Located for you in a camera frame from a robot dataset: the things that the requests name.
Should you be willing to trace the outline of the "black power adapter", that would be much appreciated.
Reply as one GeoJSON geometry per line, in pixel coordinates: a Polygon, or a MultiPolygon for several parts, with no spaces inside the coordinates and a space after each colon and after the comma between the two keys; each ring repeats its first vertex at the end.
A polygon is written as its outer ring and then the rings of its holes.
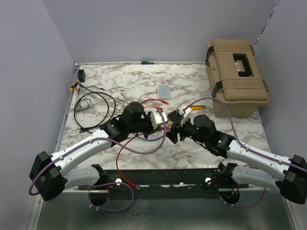
{"type": "Polygon", "coordinates": [[[83,69],[78,70],[78,81],[83,83],[85,82],[86,73],[83,69]]]}

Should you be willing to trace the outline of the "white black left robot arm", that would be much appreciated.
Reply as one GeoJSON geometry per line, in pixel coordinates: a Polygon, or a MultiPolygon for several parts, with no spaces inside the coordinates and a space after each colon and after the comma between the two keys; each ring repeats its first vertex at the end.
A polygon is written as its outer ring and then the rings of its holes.
{"type": "Polygon", "coordinates": [[[130,103],[122,114],[103,123],[87,138],[62,151],[48,155],[45,151],[37,154],[29,178],[32,183],[29,195],[34,196],[33,188],[45,201],[57,197],[71,181],[68,174],[75,166],[91,156],[107,150],[126,140],[132,133],[150,133],[158,126],[159,114],[146,113],[142,104],[130,103]]]}

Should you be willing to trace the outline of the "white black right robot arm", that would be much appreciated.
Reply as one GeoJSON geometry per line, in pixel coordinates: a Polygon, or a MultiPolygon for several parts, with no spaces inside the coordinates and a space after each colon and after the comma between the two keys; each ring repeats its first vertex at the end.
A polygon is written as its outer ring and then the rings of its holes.
{"type": "Polygon", "coordinates": [[[294,155],[288,158],[250,147],[238,138],[218,131],[206,115],[198,115],[191,120],[187,113],[173,111],[167,118],[173,123],[167,137],[174,144],[190,138],[215,156],[252,166],[248,169],[237,164],[226,165],[220,176],[223,186],[253,184],[277,190],[296,204],[306,202],[307,162],[303,157],[294,155]]]}

